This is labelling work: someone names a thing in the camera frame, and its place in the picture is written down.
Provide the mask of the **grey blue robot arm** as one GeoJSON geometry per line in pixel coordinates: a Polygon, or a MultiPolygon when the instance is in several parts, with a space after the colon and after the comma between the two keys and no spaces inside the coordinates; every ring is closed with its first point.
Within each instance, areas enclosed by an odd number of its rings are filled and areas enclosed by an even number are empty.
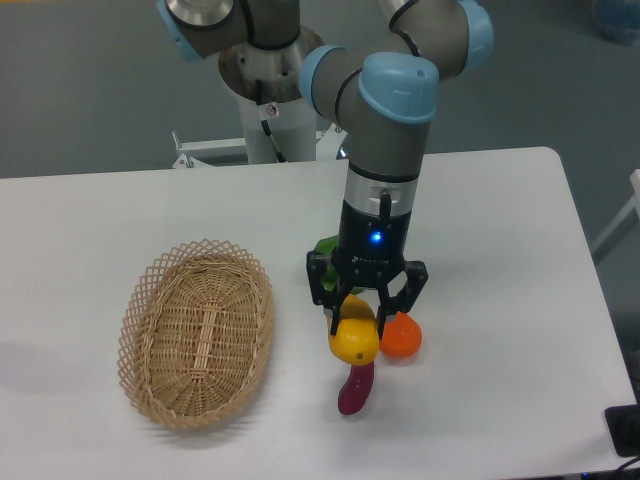
{"type": "Polygon", "coordinates": [[[306,101],[351,141],[336,247],[311,251],[311,296],[332,329],[354,288],[379,296],[376,326],[408,312],[425,285],[404,245],[439,83],[490,57],[494,30],[474,1],[383,1],[388,34],[352,52],[308,46],[296,1],[161,1],[186,59],[219,56],[220,70],[259,103],[306,101]]]}

